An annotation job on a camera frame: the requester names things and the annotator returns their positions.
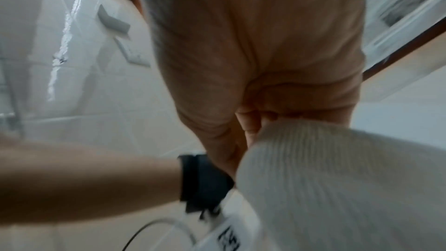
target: forearm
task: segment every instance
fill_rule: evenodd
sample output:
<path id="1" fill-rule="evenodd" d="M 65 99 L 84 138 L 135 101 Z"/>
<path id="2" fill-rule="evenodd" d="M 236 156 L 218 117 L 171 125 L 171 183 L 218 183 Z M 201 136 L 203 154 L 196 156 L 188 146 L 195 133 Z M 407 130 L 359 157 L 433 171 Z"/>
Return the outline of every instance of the forearm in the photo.
<path id="1" fill-rule="evenodd" d="M 178 160 L 0 141 L 0 224 L 119 215 L 179 200 Z"/>

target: human palm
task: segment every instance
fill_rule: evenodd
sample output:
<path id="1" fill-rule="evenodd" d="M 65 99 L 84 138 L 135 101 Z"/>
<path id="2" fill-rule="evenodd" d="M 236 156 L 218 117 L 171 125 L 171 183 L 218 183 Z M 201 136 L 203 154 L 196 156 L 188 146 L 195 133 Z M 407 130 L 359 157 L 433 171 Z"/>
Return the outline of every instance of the human palm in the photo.
<path id="1" fill-rule="evenodd" d="M 268 122 L 348 125 L 359 99 L 365 0 L 142 0 L 178 115 L 235 175 Z"/>

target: qr code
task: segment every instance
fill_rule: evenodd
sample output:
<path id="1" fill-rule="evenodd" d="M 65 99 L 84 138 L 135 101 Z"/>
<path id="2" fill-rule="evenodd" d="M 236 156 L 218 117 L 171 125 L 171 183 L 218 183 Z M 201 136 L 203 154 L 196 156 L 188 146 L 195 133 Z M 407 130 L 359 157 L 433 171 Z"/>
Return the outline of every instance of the qr code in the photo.
<path id="1" fill-rule="evenodd" d="M 240 248 L 240 240 L 232 226 L 229 226 L 218 236 L 218 245 L 222 251 L 236 251 Z"/>

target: white ribbed sleeve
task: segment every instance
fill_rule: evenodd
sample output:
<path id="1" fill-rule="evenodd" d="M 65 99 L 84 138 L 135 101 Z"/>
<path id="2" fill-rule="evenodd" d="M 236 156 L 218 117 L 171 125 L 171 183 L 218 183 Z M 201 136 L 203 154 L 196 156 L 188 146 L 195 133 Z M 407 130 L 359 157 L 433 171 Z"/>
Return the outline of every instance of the white ribbed sleeve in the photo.
<path id="1" fill-rule="evenodd" d="M 237 187 L 282 251 L 446 250 L 446 152 L 304 120 L 266 127 Z"/>

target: wire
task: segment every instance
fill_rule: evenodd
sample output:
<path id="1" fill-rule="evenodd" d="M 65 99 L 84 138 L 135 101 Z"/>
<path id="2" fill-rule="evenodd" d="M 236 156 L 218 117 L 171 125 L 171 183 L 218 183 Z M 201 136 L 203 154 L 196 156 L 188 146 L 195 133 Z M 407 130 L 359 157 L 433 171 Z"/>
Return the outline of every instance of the wire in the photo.
<path id="1" fill-rule="evenodd" d="M 146 223 L 145 225 L 143 225 L 137 232 L 135 232 L 135 234 L 130 238 L 130 240 L 127 242 L 127 244 L 124 246 L 124 248 L 122 249 L 122 251 L 127 250 L 127 247 L 129 247 L 130 243 L 135 239 L 136 236 L 138 236 L 138 234 L 140 234 L 143 230 L 145 230 L 146 228 L 148 228 L 151 225 L 156 225 L 156 224 L 170 224 L 180 230 L 182 230 L 184 233 L 186 233 L 189 236 L 190 242 L 192 243 L 192 245 L 197 244 L 197 238 L 195 237 L 194 233 L 192 232 L 192 230 L 185 225 L 183 222 L 174 219 L 174 218 L 160 218 L 160 219 L 156 219 L 153 220 L 151 222 Z"/>

